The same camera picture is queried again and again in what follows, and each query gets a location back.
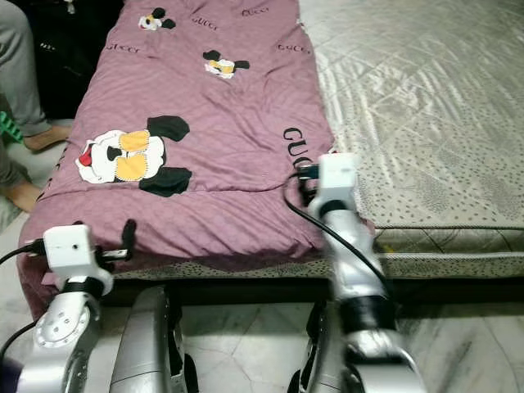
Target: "cartoon dog print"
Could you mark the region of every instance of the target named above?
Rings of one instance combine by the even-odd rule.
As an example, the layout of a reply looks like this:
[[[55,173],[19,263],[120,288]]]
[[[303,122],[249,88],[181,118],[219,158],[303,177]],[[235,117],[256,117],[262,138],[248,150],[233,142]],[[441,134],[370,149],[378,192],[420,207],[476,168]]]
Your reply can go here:
[[[114,129],[88,140],[75,160],[80,177],[92,184],[138,182],[138,187],[162,197],[187,190],[192,173],[165,168],[162,138],[180,142],[189,126],[178,116],[147,119],[147,129],[126,133]]]
[[[224,79],[231,79],[239,68],[248,70],[250,67],[249,61],[230,61],[221,59],[220,52],[217,51],[204,52],[203,57],[208,61],[205,65],[206,71]]]
[[[165,16],[165,9],[157,7],[153,12],[147,16],[141,16],[138,21],[138,26],[140,29],[144,30],[157,30],[159,27],[164,29],[172,29],[176,26],[171,19],[161,20]]]

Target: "pink blanket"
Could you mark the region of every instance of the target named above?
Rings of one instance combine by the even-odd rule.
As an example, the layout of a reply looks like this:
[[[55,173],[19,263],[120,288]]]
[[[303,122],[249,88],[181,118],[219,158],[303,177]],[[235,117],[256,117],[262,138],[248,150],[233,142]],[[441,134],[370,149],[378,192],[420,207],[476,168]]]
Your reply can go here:
[[[332,146],[298,17],[297,0],[127,1],[20,242],[82,220],[114,248],[132,218],[142,257],[117,271],[260,269],[319,247],[281,198],[294,165]],[[47,265],[19,270],[39,315]]]

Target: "bare foot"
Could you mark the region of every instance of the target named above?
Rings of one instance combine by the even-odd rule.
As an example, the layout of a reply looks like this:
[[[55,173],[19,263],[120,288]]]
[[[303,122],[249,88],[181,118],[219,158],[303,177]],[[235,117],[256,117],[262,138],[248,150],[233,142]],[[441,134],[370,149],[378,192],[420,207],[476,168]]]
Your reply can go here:
[[[53,125],[48,131],[24,138],[25,147],[32,151],[40,151],[53,143],[67,139],[71,134],[71,127]]]
[[[4,194],[7,199],[28,213],[34,208],[40,193],[40,188],[27,181],[24,181],[18,186],[4,188],[2,190],[2,194]]]

